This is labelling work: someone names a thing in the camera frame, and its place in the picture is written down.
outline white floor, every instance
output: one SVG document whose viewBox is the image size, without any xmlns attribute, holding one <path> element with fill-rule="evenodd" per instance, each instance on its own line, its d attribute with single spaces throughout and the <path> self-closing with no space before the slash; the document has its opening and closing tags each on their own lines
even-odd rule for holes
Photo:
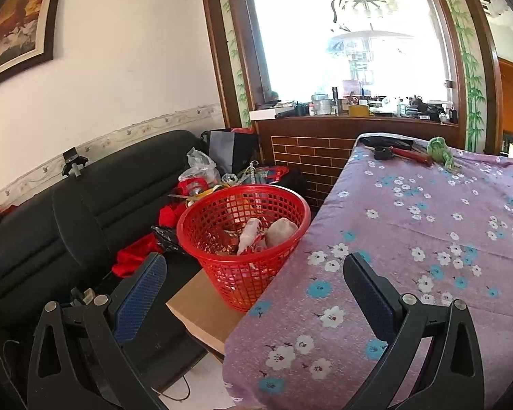
<svg viewBox="0 0 513 410">
<path fill-rule="evenodd" d="M 161 397 L 163 403 L 170 410 L 214 410 L 230 408 L 234 405 L 224 387 L 222 364 L 211 354 L 207 354 L 197 363 L 185 378 L 192 391 L 186 401 L 176 402 Z M 184 398 L 186 393 L 186 384 L 182 378 L 164 392 L 164 394 L 177 399 Z"/>
</svg>

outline basket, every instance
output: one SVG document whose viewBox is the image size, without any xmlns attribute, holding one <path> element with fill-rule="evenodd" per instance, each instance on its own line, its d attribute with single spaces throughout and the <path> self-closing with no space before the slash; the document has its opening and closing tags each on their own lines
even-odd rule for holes
<svg viewBox="0 0 513 410">
<path fill-rule="evenodd" d="M 222 248 L 218 231 L 242 231 L 251 217 L 264 227 L 286 217 L 298 225 L 287 241 L 262 252 L 230 256 Z M 177 225 L 179 243 L 198 259 L 222 298 L 233 308 L 247 311 L 257 301 L 293 252 L 310 225 L 310 208 L 295 192 L 267 184 L 242 185 L 197 201 Z"/>
</svg>

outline picture frame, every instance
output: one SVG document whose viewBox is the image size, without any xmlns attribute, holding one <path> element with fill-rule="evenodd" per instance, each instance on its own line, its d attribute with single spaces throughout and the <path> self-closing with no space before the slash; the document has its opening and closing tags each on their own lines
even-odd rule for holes
<svg viewBox="0 0 513 410">
<path fill-rule="evenodd" d="M 5 0 L 0 6 L 0 83 L 53 59 L 59 0 Z"/>
</svg>

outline door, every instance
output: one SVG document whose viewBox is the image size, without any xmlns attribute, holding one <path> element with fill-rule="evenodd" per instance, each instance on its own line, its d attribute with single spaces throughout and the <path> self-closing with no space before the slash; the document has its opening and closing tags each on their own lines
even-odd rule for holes
<svg viewBox="0 0 513 410">
<path fill-rule="evenodd" d="M 513 135 L 513 62 L 499 59 L 503 92 L 503 133 Z"/>
</svg>

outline sofa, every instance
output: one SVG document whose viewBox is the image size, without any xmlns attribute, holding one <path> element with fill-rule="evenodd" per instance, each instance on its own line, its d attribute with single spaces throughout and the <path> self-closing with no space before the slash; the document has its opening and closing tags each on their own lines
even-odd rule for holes
<svg viewBox="0 0 513 410">
<path fill-rule="evenodd" d="M 116 253 L 157 224 L 192 147 L 202 149 L 202 143 L 188 131 L 141 141 L 88 165 L 80 178 L 69 176 L 40 192 L 0 223 L 0 346 L 7 339 L 21 342 L 10 344 L 6 355 L 22 394 L 43 306 L 70 302 L 74 287 L 113 289 Z M 185 255 L 166 260 L 165 283 L 135 339 L 123 346 L 155 389 L 171 384 L 204 353 L 166 305 L 200 266 Z"/>
</svg>

